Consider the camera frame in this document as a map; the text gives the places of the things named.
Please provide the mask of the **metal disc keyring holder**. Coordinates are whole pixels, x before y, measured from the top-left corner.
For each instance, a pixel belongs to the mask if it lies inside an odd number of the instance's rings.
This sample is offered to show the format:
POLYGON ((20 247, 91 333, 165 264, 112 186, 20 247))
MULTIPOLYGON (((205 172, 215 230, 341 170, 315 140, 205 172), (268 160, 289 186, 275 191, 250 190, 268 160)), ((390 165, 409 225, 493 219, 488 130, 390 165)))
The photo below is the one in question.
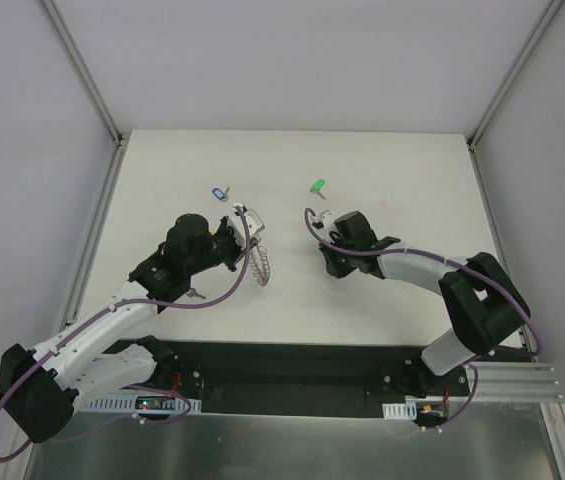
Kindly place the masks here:
POLYGON ((251 248, 249 265, 256 283, 266 287, 271 278, 271 266, 264 246, 257 244, 251 248))

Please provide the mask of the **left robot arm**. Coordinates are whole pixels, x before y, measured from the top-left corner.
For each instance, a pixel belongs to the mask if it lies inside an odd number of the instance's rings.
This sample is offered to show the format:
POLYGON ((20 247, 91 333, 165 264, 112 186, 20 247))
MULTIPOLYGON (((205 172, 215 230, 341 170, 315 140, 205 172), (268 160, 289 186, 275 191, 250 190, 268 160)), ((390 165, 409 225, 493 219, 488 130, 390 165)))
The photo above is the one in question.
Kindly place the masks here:
POLYGON ((220 265, 246 272, 263 228, 257 213, 240 204, 216 230, 201 215, 180 216, 98 310, 31 349, 16 343, 2 354, 0 412, 29 443, 39 444, 58 434, 79 407, 113 389, 166 387, 174 356, 152 336, 106 359, 99 356, 136 326, 166 309, 183 308, 180 299, 191 290, 193 276, 220 265))

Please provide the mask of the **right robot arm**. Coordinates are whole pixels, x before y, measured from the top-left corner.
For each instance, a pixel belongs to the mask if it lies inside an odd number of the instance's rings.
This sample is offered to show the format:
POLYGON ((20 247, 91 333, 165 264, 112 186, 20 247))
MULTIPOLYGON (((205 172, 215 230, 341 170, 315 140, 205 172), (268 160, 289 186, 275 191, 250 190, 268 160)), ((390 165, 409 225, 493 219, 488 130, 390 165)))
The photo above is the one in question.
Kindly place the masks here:
POLYGON ((399 238, 378 238, 359 211, 337 216, 304 210, 327 273, 337 279, 359 271, 381 280, 408 283, 440 296, 451 327, 392 377, 400 392, 424 398, 448 381, 448 373, 488 355, 529 324, 531 312, 499 261, 479 252, 445 257, 399 238))

